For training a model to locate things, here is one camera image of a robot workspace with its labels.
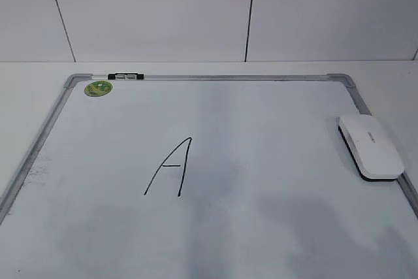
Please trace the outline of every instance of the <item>white eraser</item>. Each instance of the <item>white eraser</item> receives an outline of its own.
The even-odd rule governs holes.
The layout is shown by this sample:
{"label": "white eraser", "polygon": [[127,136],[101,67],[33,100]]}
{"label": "white eraser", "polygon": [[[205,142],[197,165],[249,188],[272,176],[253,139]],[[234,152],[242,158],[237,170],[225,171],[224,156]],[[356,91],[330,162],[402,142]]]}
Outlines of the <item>white eraser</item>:
{"label": "white eraser", "polygon": [[398,151],[373,116],[344,114],[339,126],[364,177],[395,180],[404,172]]}

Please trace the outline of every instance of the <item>round magnet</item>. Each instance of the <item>round magnet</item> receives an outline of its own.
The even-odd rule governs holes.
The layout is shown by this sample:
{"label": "round magnet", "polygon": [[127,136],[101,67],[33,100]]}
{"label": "round magnet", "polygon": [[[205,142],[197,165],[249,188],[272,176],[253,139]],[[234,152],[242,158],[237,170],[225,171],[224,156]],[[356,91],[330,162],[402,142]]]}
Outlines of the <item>round magnet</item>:
{"label": "round magnet", "polygon": [[96,81],[90,83],[84,89],[84,93],[87,96],[99,97],[104,96],[112,90],[112,84],[107,81]]}

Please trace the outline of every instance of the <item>white wall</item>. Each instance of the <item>white wall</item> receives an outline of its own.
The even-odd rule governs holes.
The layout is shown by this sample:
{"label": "white wall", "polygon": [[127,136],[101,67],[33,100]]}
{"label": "white wall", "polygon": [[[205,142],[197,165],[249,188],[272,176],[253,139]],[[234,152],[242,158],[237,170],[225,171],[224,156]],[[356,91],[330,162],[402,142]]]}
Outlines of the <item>white wall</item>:
{"label": "white wall", "polygon": [[253,0],[248,61],[411,60],[416,0]]}
{"label": "white wall", "polygon": [[77,61],[243,61],[249,0],[58,0]]}
{"label": "white wall", "polygon": [[72,61],[54,0],[0,0],[0,61]]}
{"label": "white wall", "polygon": [[[250,0],[58,0],[77,61],[243,61]],[[248,61],[411,60],[416,0],[253,0]],[[0,0],[0,61],[72,61],[55,0]]]}

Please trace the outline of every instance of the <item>whiteboard surface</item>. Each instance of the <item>whiteboard surface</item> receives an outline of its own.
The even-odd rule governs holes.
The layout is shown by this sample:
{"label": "whiteboard surface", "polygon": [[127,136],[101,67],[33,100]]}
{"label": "whiteboard surface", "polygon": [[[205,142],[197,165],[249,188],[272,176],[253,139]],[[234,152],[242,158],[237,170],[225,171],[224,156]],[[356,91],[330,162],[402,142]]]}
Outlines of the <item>whiteboard surface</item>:
{"label": "whiteboard surface", "polygon": [[[0,226],[2,278],[416,278],[417,218],[359,178],[340,83],[87,83]],[[181,197],[181,167],[144,196],[188,137]]]}

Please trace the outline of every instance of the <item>white table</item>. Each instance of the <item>white table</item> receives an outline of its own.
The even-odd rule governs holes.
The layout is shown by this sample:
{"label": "white table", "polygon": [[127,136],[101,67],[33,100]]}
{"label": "white table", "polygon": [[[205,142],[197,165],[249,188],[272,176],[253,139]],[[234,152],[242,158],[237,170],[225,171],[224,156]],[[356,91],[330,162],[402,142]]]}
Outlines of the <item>white table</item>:
{"label": "white table", "polygon": [[418,187],[418,62],[0,63],[0,192],[73,73],[350,75],[389,133]]}

